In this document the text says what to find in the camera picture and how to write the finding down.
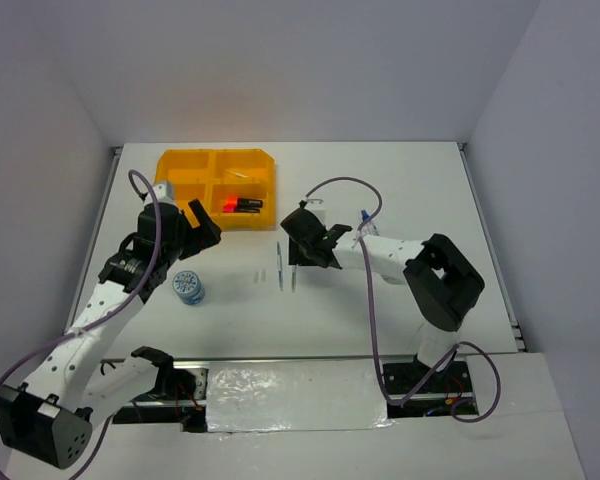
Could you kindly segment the black orange-tip highlighter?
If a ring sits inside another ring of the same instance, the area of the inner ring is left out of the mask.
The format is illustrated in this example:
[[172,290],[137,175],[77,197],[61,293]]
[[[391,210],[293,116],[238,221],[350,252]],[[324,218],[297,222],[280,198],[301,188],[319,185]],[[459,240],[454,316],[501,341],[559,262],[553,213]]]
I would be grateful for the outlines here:
[[256,208],[260,209],[263,207],[264,202],[260,199],[231,197],[228,198],[224,206],[226,208]]

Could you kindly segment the yellow clear pen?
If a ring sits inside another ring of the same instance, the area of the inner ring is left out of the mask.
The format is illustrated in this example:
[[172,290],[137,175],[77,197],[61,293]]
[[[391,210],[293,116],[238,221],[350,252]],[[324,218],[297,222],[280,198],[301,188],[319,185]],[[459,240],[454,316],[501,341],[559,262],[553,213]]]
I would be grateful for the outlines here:
[[251,176],[249,176],[249,175],[247,175],[245,173],[242,173],[242,172],[238,172],[238,171],[234,171],[234,170],[225,170],[225,173],[228,174],[228,175],[235,176],[235,177],[240,178],[240,179],[253,180],[253,177],[251,177]]

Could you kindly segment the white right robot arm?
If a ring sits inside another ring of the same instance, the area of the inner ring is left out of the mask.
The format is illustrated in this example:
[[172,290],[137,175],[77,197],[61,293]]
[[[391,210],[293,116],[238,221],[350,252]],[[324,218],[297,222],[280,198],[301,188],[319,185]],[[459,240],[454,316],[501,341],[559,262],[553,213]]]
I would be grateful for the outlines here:
[[301,260],[311,266],[370,270],[397,285],[409,287],[426,321],[416,353],[416,383],[437,391],[449,377],[442,357],[456,344],[467,313],[476,305],[485,282],[450,238],[406,241],[369,235],[351,226],[326,227],[307,208],[298,208],[281,222]]

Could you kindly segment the orange four-compartment plastic bin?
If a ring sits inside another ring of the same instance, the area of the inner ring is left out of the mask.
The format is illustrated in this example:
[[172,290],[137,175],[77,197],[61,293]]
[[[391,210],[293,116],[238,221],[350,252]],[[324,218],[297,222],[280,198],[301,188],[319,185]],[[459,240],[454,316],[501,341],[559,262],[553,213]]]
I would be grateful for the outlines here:
[[[234,170],[253,180],[225,173]],[[199,199],[222,230],[270,230],[276,223],[276,166],[261,149],[169,149],[160,157],[155,181],[169,181],[175,202],[188,213],[188,202]],[[224,214],[228,198],[260,199],[259,214]]]

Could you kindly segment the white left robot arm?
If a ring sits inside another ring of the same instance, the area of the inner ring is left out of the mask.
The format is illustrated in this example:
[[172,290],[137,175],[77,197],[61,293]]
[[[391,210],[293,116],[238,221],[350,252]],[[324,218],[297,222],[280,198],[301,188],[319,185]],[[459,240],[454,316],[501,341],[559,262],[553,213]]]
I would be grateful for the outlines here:
[[217,245],[221,229],[201,202],[188,204],[192,226],[166,182],[153,186],[137,227],[106,262],[85,308],[61,343],[17,386],[0,381],[3,444],[64,470],[84,454],[93,430],[141,395],[162,399],[194,375],[171,355],[148,346],[133,350],[113,371],[97,371],[125,326],[165,282],[169,268]]

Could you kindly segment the blue white tape roll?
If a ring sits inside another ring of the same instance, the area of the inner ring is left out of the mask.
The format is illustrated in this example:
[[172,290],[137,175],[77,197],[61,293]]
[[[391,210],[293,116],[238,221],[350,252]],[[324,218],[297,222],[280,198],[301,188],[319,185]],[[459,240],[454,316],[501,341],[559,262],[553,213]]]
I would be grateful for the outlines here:
[[186,305],[199,304],[205,296],[200,278],[190,270],[178,272],[173,278],[172,287],[181,302]]

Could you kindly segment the black pink-tip highlighter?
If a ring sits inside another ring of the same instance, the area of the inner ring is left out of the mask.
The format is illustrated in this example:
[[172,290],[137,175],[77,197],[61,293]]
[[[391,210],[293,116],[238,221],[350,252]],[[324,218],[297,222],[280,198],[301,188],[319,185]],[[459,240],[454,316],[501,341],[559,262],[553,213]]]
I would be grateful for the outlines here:
[[244,207],[244,206],[225,206],[222,210],[224,214],[259,214],[260,208]]

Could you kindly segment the silver foil panel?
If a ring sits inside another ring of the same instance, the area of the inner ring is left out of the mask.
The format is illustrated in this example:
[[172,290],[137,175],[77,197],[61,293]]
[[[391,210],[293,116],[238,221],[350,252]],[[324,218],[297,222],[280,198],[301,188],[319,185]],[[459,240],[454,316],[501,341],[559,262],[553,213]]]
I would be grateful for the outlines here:
[[222,433],[369,430],[391,424],[368,359],[214,363],[206,421],[209,431]]

